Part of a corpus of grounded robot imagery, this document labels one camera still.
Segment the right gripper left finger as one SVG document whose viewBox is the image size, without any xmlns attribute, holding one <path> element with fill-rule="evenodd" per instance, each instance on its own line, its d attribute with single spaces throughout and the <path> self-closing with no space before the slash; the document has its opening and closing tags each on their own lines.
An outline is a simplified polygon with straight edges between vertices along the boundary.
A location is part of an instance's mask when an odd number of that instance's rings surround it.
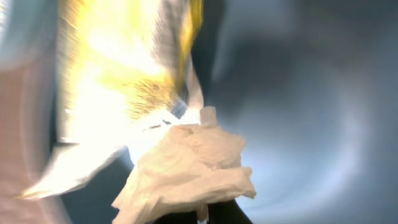
<svg viewBox="0 0 398 224">
<path fill-rule="evenodd" d="M 196 212 L 170 213 L 156 219 L 154 224 L 197 224 Z"/>
</svg>

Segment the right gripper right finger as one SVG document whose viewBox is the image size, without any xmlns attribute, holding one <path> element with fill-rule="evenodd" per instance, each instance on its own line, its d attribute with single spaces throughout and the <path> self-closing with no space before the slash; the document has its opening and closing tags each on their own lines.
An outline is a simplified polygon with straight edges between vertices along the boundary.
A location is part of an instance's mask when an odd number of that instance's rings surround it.
<svg viewBox="0 0 398 224">
<path fill-rule="evenodd" d="M 209 224 L 253 224 L 235 199 L 209 204 L 208 212 Z"/>
</svg>

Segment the dark blue plate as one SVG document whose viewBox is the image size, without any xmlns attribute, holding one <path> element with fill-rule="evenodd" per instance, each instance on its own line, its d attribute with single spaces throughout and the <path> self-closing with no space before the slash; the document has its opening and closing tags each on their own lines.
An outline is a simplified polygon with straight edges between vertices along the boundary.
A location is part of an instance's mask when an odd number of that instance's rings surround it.
<svg viewBox="0 0 398 224">
<path fill-rule="evenodd" d="M 397 0 L 207 0 L 193 62 L 250 221 L 397 224 Z"/>
</svg>

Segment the yellow snack wrapper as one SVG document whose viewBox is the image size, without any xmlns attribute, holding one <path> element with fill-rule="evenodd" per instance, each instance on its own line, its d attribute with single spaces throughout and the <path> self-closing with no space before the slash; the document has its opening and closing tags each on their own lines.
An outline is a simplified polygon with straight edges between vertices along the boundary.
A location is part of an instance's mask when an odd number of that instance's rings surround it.
<svg viewBox="0 0 398 224">
<path fill-rule="evenodd" d="M 197 79 L 202 0 L 60 1 L 57 141 L 37 200 L 83 188 L 149 129 L 177 124 Z"/>
</svg>

